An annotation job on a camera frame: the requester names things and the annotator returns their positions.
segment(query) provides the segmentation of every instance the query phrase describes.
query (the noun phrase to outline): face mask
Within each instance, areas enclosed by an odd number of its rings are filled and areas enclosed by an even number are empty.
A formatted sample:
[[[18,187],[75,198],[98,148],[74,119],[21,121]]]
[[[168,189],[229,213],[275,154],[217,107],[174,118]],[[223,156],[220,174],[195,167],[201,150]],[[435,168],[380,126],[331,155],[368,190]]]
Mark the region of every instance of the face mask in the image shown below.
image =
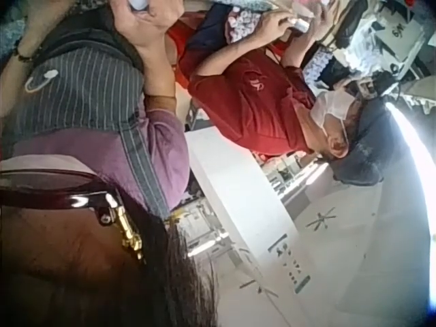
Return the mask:
[[[343,133],[345,137],[347,137],[343,122],[347,118],[349,107],[353,102],[354,97],[345,91],[324,92],[317,98],[311,110],[311,117],[313,121],[315,121],[315,124],[321,128],[327,136],[324,121],[326,120],[326,115],[331,114],[341,121]]]

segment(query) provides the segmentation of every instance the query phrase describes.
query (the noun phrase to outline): cap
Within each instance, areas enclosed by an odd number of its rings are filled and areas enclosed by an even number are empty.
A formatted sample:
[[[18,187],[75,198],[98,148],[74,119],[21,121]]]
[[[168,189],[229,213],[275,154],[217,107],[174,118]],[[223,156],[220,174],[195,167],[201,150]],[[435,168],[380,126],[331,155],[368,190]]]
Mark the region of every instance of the cap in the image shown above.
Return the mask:
[[[384,99],[370,100],[362,109],[357,136],[348,155],[330,162],[334,179],[356,186],[383,181],[400,142],[404,142],[403,137]]]

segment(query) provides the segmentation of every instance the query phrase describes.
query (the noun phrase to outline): hand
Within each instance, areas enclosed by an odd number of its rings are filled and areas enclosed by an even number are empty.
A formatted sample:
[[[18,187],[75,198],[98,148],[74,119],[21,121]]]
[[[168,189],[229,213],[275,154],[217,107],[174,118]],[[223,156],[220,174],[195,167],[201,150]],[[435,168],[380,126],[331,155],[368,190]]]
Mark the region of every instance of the hand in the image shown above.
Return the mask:
[[[265,46],[283,36],[287,29],[295,25],[296,16],[287,10],[273,10],[262,15],[252,37]]]
[[[339,11],[339,0],[332,0],[328,6],[318,3],[315,10],[315,17],[313,18],[307,36],[313,38],[315,41],[321,40],[328,30],[333,26],[335,17]]]
[[[128,0],[110,0],[115,28],[138,49],[162,42],[166,31],[183,15],[183,0],[150,0],[147,11],[133,12]]]

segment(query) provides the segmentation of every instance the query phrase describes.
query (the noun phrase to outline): dark hair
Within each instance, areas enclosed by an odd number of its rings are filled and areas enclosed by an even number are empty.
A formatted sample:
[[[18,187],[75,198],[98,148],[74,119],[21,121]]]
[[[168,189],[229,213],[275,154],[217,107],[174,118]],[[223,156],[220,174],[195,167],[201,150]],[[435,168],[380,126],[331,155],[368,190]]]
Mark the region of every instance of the dark hair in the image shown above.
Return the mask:
[[[38,325],[27,321],[26,312],[11,303],[13,294],[7,293],[13,290],[5,288],[3,326],[217,326],[213,278],[203,277],[188,257],[186,240],[177,226],[166,228],[161,218],[147,213],[129,195],[121,192],[121,196],[142,237],[146,260],[146,264],[138,262],[140,273],[134,286],[123,287],[129,277],[121,275],[119,284],[103,293],[72,289],[68,281],[41,281],[51,283],[55,292]]]

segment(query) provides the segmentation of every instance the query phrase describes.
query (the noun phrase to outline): woman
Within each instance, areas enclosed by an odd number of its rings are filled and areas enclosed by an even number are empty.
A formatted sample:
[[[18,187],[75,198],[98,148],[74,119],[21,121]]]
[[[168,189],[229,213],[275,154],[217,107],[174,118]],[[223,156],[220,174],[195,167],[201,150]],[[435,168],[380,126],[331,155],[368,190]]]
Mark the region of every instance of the woman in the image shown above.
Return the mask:
[[[62,20],[72,2],[29,2],[1,75],[2,326],[216,326],[164,224],[189,175],[164,49],[182,1]]]

